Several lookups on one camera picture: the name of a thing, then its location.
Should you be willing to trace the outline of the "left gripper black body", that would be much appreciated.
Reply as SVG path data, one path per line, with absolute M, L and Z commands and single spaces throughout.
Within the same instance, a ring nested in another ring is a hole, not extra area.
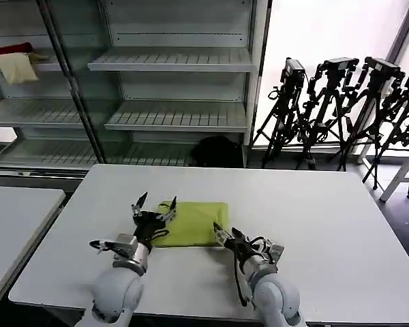
M 151 246 L 151 242 L 157 238 L 167 236 L 166 220 L 163 214 L 153 211 L 141 211 L 133 216 L 136 229 L 134 236 L 140 244 Z

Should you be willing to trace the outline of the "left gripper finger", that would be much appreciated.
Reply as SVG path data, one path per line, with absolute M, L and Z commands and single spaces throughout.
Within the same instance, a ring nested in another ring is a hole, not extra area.
M 171 201 L 165 201 L 158 204 L 158 211 L 160 212 L 159 219 L 163 222 L 171 222 L 177 216 L 177 197 L 175 196 Z
M 142 216 L 142 208 L 147 199 L 148 192 L 144 192 L 136 201 L 135 204 L 132 204 L 132 218 L 137 219 Z

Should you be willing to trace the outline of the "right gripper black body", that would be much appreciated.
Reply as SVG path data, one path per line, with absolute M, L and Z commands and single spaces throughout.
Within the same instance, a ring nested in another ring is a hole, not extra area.
M 224 246 L 234 253 L 239 263 L 244 263 L 256 255 L 256 251 L 244 236 L 227 238 L 224 242 Z

